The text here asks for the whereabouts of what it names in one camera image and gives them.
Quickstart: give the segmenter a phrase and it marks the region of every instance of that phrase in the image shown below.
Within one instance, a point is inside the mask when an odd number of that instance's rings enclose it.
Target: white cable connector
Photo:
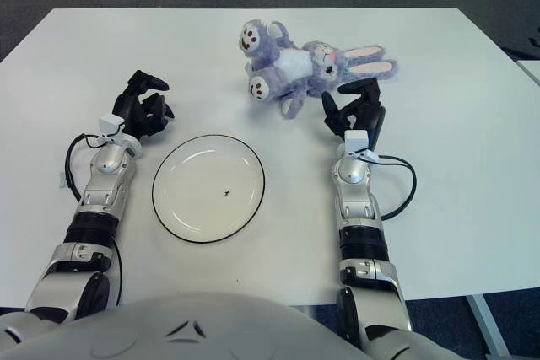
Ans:
[[[370,145],[366,130],[347,130],[345,132],[345,153],[352,155],[360,149],[366,149]]]
[[[124,134],[121,131],[124,122],[123,118],[115,116],[114,114],[107,114],[106,116],[100,117],[101,135],[98,137],[98,144],[114,143],[115,145],[124,148],[134,158],[138,158],[143,153],[143,147],[137,138]]]
[[[380,158],[375,152],[369,150],[370,145],[366,130],[347,130],[345,132],[345,153],[349,156],[379,163]]]

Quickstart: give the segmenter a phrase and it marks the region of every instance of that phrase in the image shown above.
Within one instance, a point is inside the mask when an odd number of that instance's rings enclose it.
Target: white table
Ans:
[[[249,293],[284,304],[334,302],[338,237],[330,179],[338,140],[308,99],[294,121],[246,92],[237,35],[253,18],[278,19],[301,45],[381,44],[400,72],[381,82],[387,108],[377,149],[418,172],[410,207],[385,223],[407,299],[540,285],[540,92],[459,10],[53,10],[0,64],[0,303],[25,304],[71,221],[59,189],[66,148],[96,132],[99,116],[136,69],[166,80],[176,121],[143,141],[119,231],[123,302],[197,290]],[[344,105],[349,97],[337,96]],[[159,224],[152,179],[174,147],[223,133],[261,158],[267,189],[252,222],[231,239],[189,244]],[[91,153],[76,154],[80,187]],[[375,169],[388,212],[408,173]]]
[[[517,61],[517,64],[540,86],[540,61]]]

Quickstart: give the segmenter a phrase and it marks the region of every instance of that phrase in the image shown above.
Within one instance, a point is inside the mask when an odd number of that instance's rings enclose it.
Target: white plate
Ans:
[[[160,222],[180,239],[216,242],[253,218],[264,194],[264,171],[253,150],[225,135],[182,143],[158,168],[152,186]]]

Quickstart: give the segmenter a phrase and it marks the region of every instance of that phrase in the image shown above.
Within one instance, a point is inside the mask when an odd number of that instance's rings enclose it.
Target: purple plush toy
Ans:
[[[363,78],[390,78],[395,61],[382,61],[381,46],[365,46],[342,51],[321,41],[311,41],[299,49],[284,25],[261,20],[244,24],[240,49],[251,58],[246,66],[250,94],[258,101],[279,99],[285,118],[295,118],[306,96],[320,98],[342,82]]]

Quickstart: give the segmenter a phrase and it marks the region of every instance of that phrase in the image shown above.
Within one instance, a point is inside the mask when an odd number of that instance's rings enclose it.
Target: plush toy face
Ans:
[[[264,101],[270,95],[270,87],[263,78],[254,76],[250,80],[250,92],[255,100]]]
[[[246,23],[240,33],[239,44],[246,54],[255,51],[261,44],[259,29],[253,23]]]
[[[336,52],[328,44],[320,44],[313,50],[313,62],[316,63],[320,71],[319,78],[327,82],[333,82],[338,79],[338,65],[336,61]]]

